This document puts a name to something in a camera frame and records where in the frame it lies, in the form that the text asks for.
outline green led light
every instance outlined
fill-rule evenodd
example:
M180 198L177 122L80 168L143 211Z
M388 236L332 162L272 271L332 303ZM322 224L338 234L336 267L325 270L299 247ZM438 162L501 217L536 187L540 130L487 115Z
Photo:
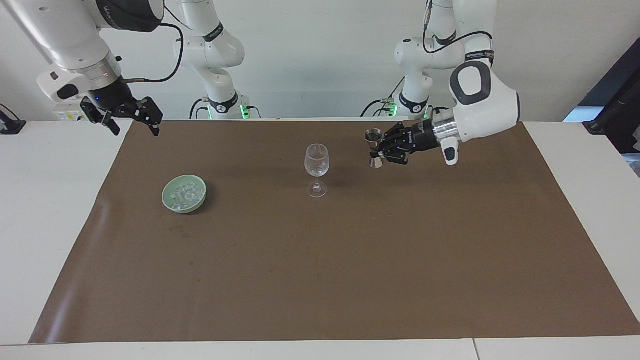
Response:
M242 111L242 118L243 119L248 119L251 117L251 114L249 114L248 109L246 108L246 106L244 105L240 105L240 110Z

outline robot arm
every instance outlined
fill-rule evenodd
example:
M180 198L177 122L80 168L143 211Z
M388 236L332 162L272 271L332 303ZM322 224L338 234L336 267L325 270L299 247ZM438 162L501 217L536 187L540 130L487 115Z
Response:
M242 64L244 47L220 22L211 0L178 0L178 3L186 24L195 33L185 39L182 65L195 72L204 84L213 118L247 117L248 99L235 89L231 76L223 70Z
M405 40L396 49L396 58L400 59L398 62L401 66L405 70L413 68L412 72L407 71L405 89L398 95L398 114L407 115L410 119L425 120L412 127L404 127L403 123L398 123L389 130L384 138L371 148L373 167L380 167L382 158L406 165L409 155L414 152L437 147L442 148L446 163L455 165L458 163L460 141L467 142L500 133L515 126L520 120L518 94L491 70L492 40L484 34L471 35L466 39L464 49L461 48L460 42L453 43L457 36L455 32L446 40L441 40L452 29L451 10L455 14L457 28L461 34L478 31L491 33L497 0L433 0L430 3L433 4L433 9L428 8L427 18L439 13L444 16L443 20L431 21L435 21L437 25L433 30L434 38L425 42L425 49L420 48L419 51L415 49L417 46L414 43L422 39ZM433 116L427 112L425 116L426 111L429 111L426 103L430 86L414 85L415 82L410 81L409 76L413 74L414 79L428 78L424 73L427 68L446 69L446 66L454 61L464 61L456 67L449 81L449 91L457 105L451 110L437 112ZM411 102L406 102L406 99L414 94L416 97L413 97Z
M151 32L163 18L163 0L8 0L7 4L54 62L38 77L50 99L61 102L86 93L81 106L92 122L117 135L120 128L112 117L125 117L158 134L162 112L151 98L133 97L99 28Z

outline table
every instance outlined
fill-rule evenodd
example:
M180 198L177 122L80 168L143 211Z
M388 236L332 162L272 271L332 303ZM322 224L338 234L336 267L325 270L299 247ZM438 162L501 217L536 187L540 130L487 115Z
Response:
M358 119L339 119L352 121ZM128 130L89 123L30 123L0 138L0 344L26 343ZM526 123L631 309L640 317L640 180L604 137L581 124ZM3 359L74 358L631 358L640 337L583 339L154 343L1 347Z

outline brown paper mat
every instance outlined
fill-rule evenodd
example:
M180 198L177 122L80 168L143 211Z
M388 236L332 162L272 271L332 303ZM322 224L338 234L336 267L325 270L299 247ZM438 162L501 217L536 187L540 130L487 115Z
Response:
M523 125L455 167L433 150L373 170L364 131L391 125L134 124L30 342L640 334ZM182 174L209 187L187 216L161 202Z

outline black cable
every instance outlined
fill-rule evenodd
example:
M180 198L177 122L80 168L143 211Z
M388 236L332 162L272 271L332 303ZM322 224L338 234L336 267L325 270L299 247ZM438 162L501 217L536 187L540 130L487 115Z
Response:
M199 108L198 110L196 110L196 120L198 120L198 113L200 112L200 110L208 110L209 108L205 108L204 106Z
M360 114L360 117L364 117L364 114L366 114L367 111L371 109L371 106L374 106L375 104L382 104L382 100L372 101L369 105L367 105L366 108L364 108L364 111L362 112L362 114Z
M182 32L182 29L180 29L180 27L176 25L167 24L164 22L161 23L159 26L164 26L166 28L173 28L180 33L180 55L178 55L178 62L175 64L175 69L169 76L167 76L164 79L160 79L160 80L149 80L145 78L125 79L124 81L126 83L164 83L166 81L169 81L172 77L174 77L174 75L178 72L178 69L180 69L180 64L182 63L182 55L184 54L184 34Z
M433 0L427 0L427 5L424 7L424 27L429 26L431 22L431 12L433 11Z
M247 106L246 108L249 110L255 109L258 112L258 116L260 117L260 119L262 119L262 114L260 114L260 109L258 109L257 106Z
M11 109L7 108L4 104L0 103L0 106L2 106L3 108L7 109L7 111L9 111L11 113L11 115L13 115L13 117L15 117L15 120L20 121L20 118L18 117L18 115L16 115Z
M193 105L191 106L191 111L189 111L189 120L193 119L193 112L196 110L196 106L202 101L202 98L199 98L198 100L196 100L196 102L193 103Z
M387 109L387 108L378 109L378 110L376 110L376 112L373 113L373 117L380 116L380 115L382 115L383 111L389 111L389 110L390 109Z
M486 31L474 31L473 33L468 33L468 34L466 34L464 36L461 36L461 37L457 38L456 40L453 40L452 42L448 43L447 45L445 45L445 46L443 46L443 47L441 47L441 48L439 48L437 50L428 51L427 50L427 45L426 45L427 27L425 26L424 27L424 32L422 32L422 48L424 49L424 52L427 53L427 54L435 54L435 53L437 53L439 51L443 51L444 49L448 48L449 46L452 46L456 42L459 42L459 41L461 41L463 39L466 39L468 37L472 37L474 35L486 35L486 36L489 37L489 39L493 40L493 36L491 34L487 33Z
M177 17L177 16L175 16L175 14L174 14L171 10L169 10L169 8L168 8L168 7L166 7L166 6L165 6L165 7L164 7L164 9L165 9L169 14L171 14L171 16L172 16L172 17L173 17L177 22L179 22L180 24L182 24L182 26L184 26L185 28L187 28L187 29L189 29L189 30L193 31L193 29L191 29L187 24L183 23L180 19L178 19L178 17Z
M398 83L398 85L396 85L396 88L394 89L394 91L391 92L391 95L389 95L389 98L392 98L394 96L394 94L396 93L396 90L398 90L398 88L400 87L400 85L402 85L402 82L406 79L406 76L403 76L403 78L400 80L400 82Z

